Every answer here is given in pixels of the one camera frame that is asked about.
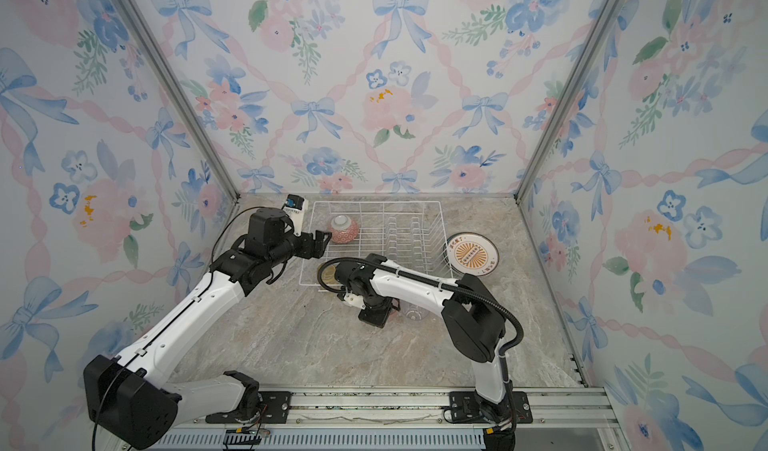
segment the plate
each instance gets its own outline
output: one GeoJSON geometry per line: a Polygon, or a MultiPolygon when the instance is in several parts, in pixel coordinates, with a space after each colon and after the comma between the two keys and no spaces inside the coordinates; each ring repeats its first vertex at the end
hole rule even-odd
{"type": "Polygon", "coordinates": [[[448,263],[459,273],[487,276],[498,266],[498,249],[483,235],[459,233],[448,238],[448,263]]]}

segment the dish rack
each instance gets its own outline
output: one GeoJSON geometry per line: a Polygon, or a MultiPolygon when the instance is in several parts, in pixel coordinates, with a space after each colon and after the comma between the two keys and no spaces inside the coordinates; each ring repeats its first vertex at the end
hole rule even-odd
{"type": "Polygon", "coordinates": [[[350,243],[331,241],[321,259],[302,261],[299,283],[320,288],[317,268],[333,257],[365,258],[381,254],[403,267],[452,278],[446,260],[446,226],[439,201],[327,201],[312,204],[308,229],[330,230],[331,219],[344,214],[360,226],[350,243]]]}

